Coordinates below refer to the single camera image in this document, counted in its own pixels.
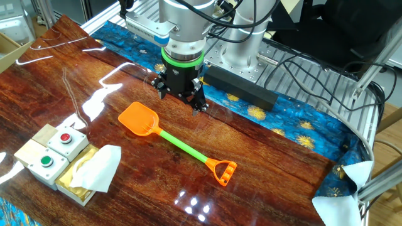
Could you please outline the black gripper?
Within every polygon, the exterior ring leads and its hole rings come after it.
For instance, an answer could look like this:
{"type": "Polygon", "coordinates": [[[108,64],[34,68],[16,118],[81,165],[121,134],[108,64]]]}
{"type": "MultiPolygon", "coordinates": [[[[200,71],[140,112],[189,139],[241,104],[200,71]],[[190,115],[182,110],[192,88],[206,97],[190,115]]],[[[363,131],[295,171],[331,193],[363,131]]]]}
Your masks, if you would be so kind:
{"type": "Polygon", "coordinates": [[[163,99],[167,93],[183,97],[192,106],[192,115],[196,116],[199,112],[205,112],[209,105],[206,103],[203,90],[203,82],[198,79],[202,71],[202,64],[192,67],[179,67],[168,62],[163,62],[165,72],[160,72],[151,82],[152,86],[158,91],[158,96],[163,99]]]}

